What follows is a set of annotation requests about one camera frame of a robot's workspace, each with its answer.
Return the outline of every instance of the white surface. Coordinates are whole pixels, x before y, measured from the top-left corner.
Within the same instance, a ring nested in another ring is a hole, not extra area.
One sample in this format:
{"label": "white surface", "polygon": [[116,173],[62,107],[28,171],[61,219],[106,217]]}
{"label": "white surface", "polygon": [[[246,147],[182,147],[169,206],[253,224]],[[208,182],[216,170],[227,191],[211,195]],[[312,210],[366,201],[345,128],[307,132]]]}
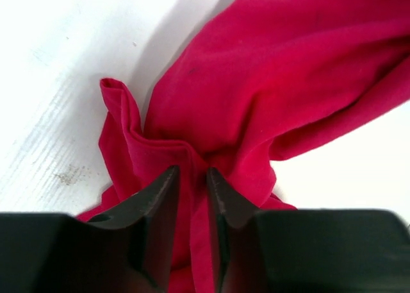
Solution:
{"label": "white surface", "polygon": [[[0,0],[0,210],[78,213],[110,183],[98,80],[127,83],[145,117],[153,84],[232,0]],[[410,221],[410,104],[275,163],[299,207],[389,208]]]}

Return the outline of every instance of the white table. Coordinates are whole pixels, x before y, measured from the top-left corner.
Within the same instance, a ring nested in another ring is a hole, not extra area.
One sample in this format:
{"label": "white table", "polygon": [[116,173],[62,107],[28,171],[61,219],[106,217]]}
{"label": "white table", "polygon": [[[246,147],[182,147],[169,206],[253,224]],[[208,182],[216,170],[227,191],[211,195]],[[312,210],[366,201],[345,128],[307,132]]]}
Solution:
{"label": "white table", "polygon": [[[98,80],[151,88],[232,0],[0,0],[0,210],[97,204],[110,178],[97,147]],[[410,103],[315,151],[274,163],[300,208],[387,208],[410,222]]]}

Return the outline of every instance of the red cloth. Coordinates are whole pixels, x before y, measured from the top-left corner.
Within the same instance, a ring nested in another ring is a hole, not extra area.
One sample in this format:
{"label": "red cloth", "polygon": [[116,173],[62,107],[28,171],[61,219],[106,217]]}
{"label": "red cloth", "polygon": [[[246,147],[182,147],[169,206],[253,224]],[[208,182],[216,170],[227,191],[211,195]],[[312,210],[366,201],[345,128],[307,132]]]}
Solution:
{"label": "red cloth", "polygon": [[213,292],[206,169],[219,168],[258,206],[292,208],[271,194],[269,160],[321,146],[409,99],[409,36],[410,0],[236,0],[160,79],[144,132],[128,89],[101,81],[109,113],[100,147],[113,186],[80,218],[180,165],[170,292]]}

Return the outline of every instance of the dirt stain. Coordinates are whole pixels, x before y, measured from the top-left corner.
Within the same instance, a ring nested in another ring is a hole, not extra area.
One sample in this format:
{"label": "dirt stain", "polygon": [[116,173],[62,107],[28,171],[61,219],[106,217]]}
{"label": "dirt stain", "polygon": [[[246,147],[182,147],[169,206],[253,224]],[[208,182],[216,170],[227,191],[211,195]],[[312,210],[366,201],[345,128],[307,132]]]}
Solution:
{"label": "dirt stain", "polygon": [[78,167],[69,165],[67,171],[55,174],[54,176],[59,179],[61,184],[70,186],[77,183],[78,181],[83,181],[91,177],[91,170],[89,168],[86,168],[85,166]]}

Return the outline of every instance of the pink fabric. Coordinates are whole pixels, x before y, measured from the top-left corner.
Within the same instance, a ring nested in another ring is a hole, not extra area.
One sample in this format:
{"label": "pink fabric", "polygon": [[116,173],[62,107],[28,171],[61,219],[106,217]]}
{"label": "pink fabric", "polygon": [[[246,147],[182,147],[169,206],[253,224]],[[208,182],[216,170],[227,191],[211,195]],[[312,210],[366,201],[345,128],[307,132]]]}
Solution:
{"label": "pink fabric", "polygon": [[410,98],[409,2],[236,0],[160,79],[144,132],[128,89],[102,80],[100,147],[113,186],[79,218],[179,165],[169,292],[213,292],[206,169],[258,206],[293,208],[271,194],[269,160],[321,146]]}

